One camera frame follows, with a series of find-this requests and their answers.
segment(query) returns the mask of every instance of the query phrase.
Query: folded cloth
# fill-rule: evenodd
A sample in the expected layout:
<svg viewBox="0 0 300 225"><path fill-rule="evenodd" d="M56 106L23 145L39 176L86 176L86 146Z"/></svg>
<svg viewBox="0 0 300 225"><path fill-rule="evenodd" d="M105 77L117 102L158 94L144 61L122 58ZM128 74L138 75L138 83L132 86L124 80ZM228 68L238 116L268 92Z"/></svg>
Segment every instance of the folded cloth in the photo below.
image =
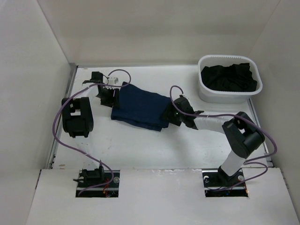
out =
<svg viewBox="0 0 300 225"><path fill-rule="evenodd" d="M249 63L233 64L229 67L204 67L201 77L203 84L212 90L252 92L257 86Z"/></svg>
<svg viewBox="0 0 300 225"><path fill-rule="evenodd" d="M162 128L169 126L169 122L161 120L160 116L170 102L169 97L145 91L129 84L120 89L120 107L112 108L111 119L140 128L161 131Z"/></svg>

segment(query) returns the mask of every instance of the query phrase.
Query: white floor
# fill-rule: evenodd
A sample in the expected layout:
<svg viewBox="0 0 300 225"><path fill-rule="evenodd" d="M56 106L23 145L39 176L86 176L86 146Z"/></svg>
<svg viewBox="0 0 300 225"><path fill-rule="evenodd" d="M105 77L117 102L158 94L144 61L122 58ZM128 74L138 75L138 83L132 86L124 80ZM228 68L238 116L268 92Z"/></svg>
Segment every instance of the white floor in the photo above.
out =
<svg viewBox="0 0 300 225"><path fill-rule="evenodd" d="M243 169L245 178L262 168ZM27 225L298 225L279 169L249 197L206 198L201 170L121 170L118 198L75 198L78 170L43 170Z"/></svg>
<svg viewBox="0 0 300 225"><path fill-rule="evenodd" d="M84 80L91 78L92 71L100 71L108 75L116 68L79 68L75 77L72 94L81 89ZM132 76L132 84L151 92L169 96L172 85L183 88L194 110L205 113L237 113L246 112L254 119L249 103L212 104L203 102L197 92L198 68L189 66L155 66L155 67L122 67ZM127 81L127 75L116 72L120 82ZM174 90L173 98L180 92ZM133 127L129 124L111 120L111 108L101 106L100 99L92 103L94 130L90 133L95 146L95 157L101 159L112 169L187 169L187 168L218 168L230 152L225 135L212 131L197 131L170 124L161 132ZM75 142L62 131L60 139L72 146ZM250 156L262 156L264 146ZM94 168L92 161L73 150L58 146L54 168L82 169Z"/></svg>

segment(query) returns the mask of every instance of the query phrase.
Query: navy blue cloth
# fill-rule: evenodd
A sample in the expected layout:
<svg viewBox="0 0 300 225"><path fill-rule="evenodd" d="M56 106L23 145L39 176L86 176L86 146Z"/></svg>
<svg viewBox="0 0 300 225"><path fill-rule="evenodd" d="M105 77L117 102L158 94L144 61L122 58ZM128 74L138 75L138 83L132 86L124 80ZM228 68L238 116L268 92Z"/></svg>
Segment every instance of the navy blue cloth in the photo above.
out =
<svg viewBox="0 0 300 225"><path fill-rule="evenodd" d="M161 131L162 128L169 126L169 122L161 120L160 116L170 102L169 97L145 91L129 84L120 89L120 107L112 108L111 118L136 127Z"/></svg>

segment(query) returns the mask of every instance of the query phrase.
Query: wire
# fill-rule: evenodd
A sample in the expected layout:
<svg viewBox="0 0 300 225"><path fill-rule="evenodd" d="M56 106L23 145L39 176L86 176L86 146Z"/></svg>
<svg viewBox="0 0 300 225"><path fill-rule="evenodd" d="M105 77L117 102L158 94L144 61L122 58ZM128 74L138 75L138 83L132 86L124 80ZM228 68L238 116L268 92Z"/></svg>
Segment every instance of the wire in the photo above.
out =
<svg viewBox="0 0 300 225"><path fill-rule="evenodd" d="M56 116L55 116L55 118L54 118L53 124L52 124L52 134L53 134L53 136L54 136L54 139L55 139L59 144L61 144L62 146L65 146L65 147L67 147L67 148L73 149L73 150L75 150L75 151L78 151L78 152L84 154L86 157L88 157L88 158L90 158L90 159L92 159L92 160L94 160L94 161L100 163L100 165L106 167L106 168L111 172L111 174L112 174L112 178L111 178L108 182L105 182L105 183L102 183L102 184L97 184L97 185L93 185L93 186L87 187L87 188L81 190L81 191L78 193L78 196L79 196L83 191L86 191L87 189L90 189L90 188L96 188L96 187L99 187L99 186L102 186L102 185L106 185L106 184L109 184L110 182L112 182L112 181L113 181L113 171L111 170L111 168L109 168L108 165L106 165L105 163L103 163L101 160L98 160L98 159L94 158L93 156L87 154L85 151L83 151L83 150L81 150L81 149L74 148L74 147L72 147L72 146L70 146L70 145L65 144L64 142L62 142L62 141L57 137L57 135L56 135L56 131L55 131L56 123L57 123L58 118L60 117L60 114L61 114L62 110L66 107L66 105L67 105L73 98L75 98L76 96L78 96L78 95L80 95L81 93L85 92L85 91L88 90L89 88L91 88L91 87L93 87L93 86L102 86L102 87L107 86L107 87L114 87L114 88L122 88L122 87L126 87L127 85L129 85L129 84L131 83L131 75L130 75L129 72L127 72L127 71L124 70L124 69L115 69L115 70L113 70L112 72L110 72L109 75L111 75L112 73L114 73L114 72L116 72L116 71L123 71L123 72L127 73L127 74L128 74L128 77L129 77L128 83L126 83L126 84L124 84L124 85L120 85L120 86L119 86L119 85L104 84L104 83L94 83L94 84L91 84L90 86L88 86L88 87L86 87L86 88L80 90L79 92L75 93L74 95L72 95L71 97L69 97L69 98L67 99L67 101L65 101L65 103L64 103L64 104L61 106L61 108L58 110L58 112L57 112L57 114L56 114Z"/></svg>
<svg viewBox="0 0 300 225"><path fill-rule="evenodd" d="M248 160L246 160L245 163L244 163L244 165L249 165L249 164L260 164L260 165L262 165L262 166L264 166L264 167L266 168L266 170L265 170L264 172L262 172L262 173L259 174L259 175L254 176L254 177L245 179L245 180L243 180L243 181L241 181L241 182L239 182L239 183L237 183L237 184L235 184L235 185L233 185L233 186L231 186L231 187L226 187L226 188L222 188L222 189L215 189L214 191L224 191L224 190L229 190L229 189L231 189L231 188L233 188L233 187L235 187L235 186L237 186L237 185L240 185L240 184L242 184L242 183L245 183L245 182L248 181L248 180L252 180L252 179L254 179L254 178L260 177L260 176L262 176L263 174L265 174L265 173L268 171L268 167L267 167L265 164L259 163L259 162L253 162L254 160L261 159L261 158L266 158L266 157L270 157L270 156L273 156L273 155L275 155L275 154L277 153L277 149L278 149L278 148L277 148L277 145L276 145L274 139L270 136L270 134L269 134L268 132L264 131L263 129L261 129L259 126L257 126L257 125L254 124L253 122L251 122L251 121L249 121L249 120L247 120L247 119L245 119L245 118L243 118L243 117L241 117L241 116L235 115L235 114L224 113L224 114L217 114L217 115L203 115L203 114L189 114L189 113L183 112L182 110L180 110L180 109L177 107L177 105L176 105L176 104L174 103L174 101L173 101L173 98L172 98L172 89L173 89L173 88L178 88L178 89L181 91L181 94L183 94L183 90L182 90L181 87L179 87L179 86L177 86L177 85L173 85L173 86L170 88L170 99L171 99L171 102L172 102L173 106L175 107L175 109L176 109L178 112L182 113L183 115L186 115L186 116L194 116L194 117L206 117L206 118L208 118L208 117L211 117L211 118L217 118L217 117L222 117L222 116L232 116L232 117L235 117L235 118L237 118L237 119L239 119L239 120L242 120L242 121L246 122L247 124L249 124L249 125L255 127L258 131L260 131L260 132L263 133L265 136L267 136L267 138L271 141L271 143L272 143L273 146L274 146L274 151L273 151L272 153L270 153L270 154L268 154L268 155L265 155L265 156L260 156L260 157L255 157L255 158L252 158L252 159L248 159Z"/></svg>

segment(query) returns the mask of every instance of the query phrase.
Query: laundry basket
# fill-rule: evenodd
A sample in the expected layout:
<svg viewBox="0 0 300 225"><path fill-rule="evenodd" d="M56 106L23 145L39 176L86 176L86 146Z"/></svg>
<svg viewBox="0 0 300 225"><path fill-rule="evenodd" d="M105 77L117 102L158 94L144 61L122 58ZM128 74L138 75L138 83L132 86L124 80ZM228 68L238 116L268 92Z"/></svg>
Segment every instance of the laundry basket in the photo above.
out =
<svg viewBox="0 0 300 225"><path fill-rule="evenodd" d="M204 67L212 67L221 65L224 67L231 66L232 64L250 63L250 71L252 78L257 81L257 87L252 92L233 92L233 91L217 91L206 87L202 82L201 71ZM242 103L249 99L251 96L258 94L263 89L263 83L258 73L256 64L249 58L236 55L206 55L203 56L198 62L199 80L198 92L200 98L205 102L212 103Z"/></svg>

